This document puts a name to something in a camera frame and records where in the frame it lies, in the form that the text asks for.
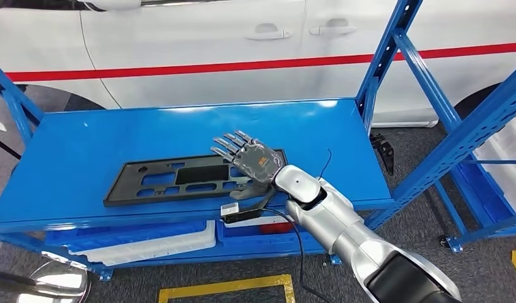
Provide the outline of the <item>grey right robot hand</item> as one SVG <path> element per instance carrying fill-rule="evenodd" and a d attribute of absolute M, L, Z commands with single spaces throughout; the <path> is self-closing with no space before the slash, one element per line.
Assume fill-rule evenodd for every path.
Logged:
<path fill-rule="evenodd" d="M 237 130 L 214 137 L 217 144 L 211 151 L 221 156 L 243 175 L 252 179 L 245 189 L 232 191 L 230 197 L 245 200 L 263 196 L 271 190 L 276 174 L 286 165 L 286 161 L 272 148 L 247 133 Z"/>

